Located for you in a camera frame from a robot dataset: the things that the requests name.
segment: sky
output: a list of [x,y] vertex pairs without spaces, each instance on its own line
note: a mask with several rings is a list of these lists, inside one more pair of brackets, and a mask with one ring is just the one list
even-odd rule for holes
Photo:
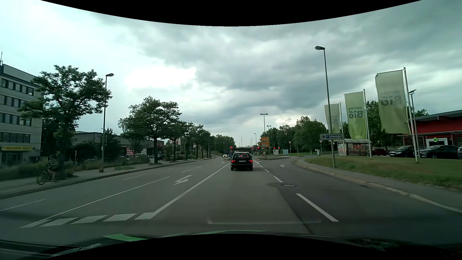
[[[417,110],[461,109],[459,0],[249,27],[164,24],[39,0],[0,0],[0,6],[5,64],[33,75],[53,72],[55,64],[94,69],[102,78],[114,73],[106,127],[117,134],[128,107],[149,95],[177,102],[181,120],[232,136],[236,145],[255,143],[265,125],[294,126],[301,116],[326,123],[324,58],[316,45],[326,48],[331,104],[363,89],[376,100],[375,75],[406,67]],[[260,113],[268,113],[265,122]],[[102,125],[102,114],[86,115],[77,130]]]

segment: car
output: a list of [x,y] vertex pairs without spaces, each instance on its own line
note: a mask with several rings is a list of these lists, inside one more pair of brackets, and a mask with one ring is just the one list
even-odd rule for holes
[[231,170],[234,171],[236,168],[254,170],[254,161],[252,155],[248,152],[235,152],[231,159]]
[[[425,149],[425,146],[419,146],[419,150]],[[414,146],[403,145],[398,149],[389,152],[390,157],[414,157]]]
[[382,148],[376,148],[376,149],[372,150],[372,155],[378,155],[378,156],[384,155],[384,156],[386,156],[387,151],[385,151],[385,149],[382,149]]
[[457,150],[458,147],[454,145],[432,145],[420,150],[420,156],[433,159],[460,159]]

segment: road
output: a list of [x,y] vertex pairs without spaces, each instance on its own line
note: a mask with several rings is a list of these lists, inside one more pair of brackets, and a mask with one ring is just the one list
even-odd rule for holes
[[462,215],[293,164],[215,158],[0,200],[0,239],[75,244],[110,234],[251,229],[462,242]]

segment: flag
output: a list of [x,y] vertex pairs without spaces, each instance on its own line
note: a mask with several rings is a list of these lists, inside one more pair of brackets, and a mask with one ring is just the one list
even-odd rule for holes
[[353,140],[367,139],[366,111],[364,93],[344,94],[346,113],[348,115],[348,131]]
[[377,73],[378,114],[387,134],[409,134],[403,70]]
[[332,129],[333,134],[340,133],[340,103],[330,104],[330,115],[332,117],[332,124],[329,122],[329,107],[324,105],[324,111],[326,113],[326,121],[329,129]]

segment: bicycle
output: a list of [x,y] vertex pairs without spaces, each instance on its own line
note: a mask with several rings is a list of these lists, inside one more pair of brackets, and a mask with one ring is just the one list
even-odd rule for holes
[[[58,182],[60,180],[60,174],[59,172],[55,173],[55,179],[53,182]],[[37,183],[39,185],[45,184],[45,182],[51,181],[51,174],[48,173],[47,170],[44,170],[39,176],[37,176]]]

